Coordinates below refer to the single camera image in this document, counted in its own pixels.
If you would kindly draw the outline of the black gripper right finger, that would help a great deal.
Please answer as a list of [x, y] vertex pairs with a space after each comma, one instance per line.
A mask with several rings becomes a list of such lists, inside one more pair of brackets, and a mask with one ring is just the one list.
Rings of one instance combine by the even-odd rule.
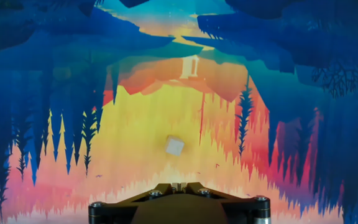
[[186, 194], [210, 198], [221, 207], [228, 224], [271, 224], [270, 199], [263, 195], [240, 198], [217, 190], [209, 189], [199, 182], [187, 183]]

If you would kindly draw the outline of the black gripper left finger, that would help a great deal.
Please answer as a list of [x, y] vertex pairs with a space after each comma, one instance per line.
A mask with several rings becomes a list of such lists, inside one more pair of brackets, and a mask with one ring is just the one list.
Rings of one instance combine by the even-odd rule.
[[171, 184], [157, 184], [154, 189], [118, 203], [92, 202], [88, 205], [88, 223], [113, 223], [119, 217], [132, 218], [144, 202], [173, 194]]

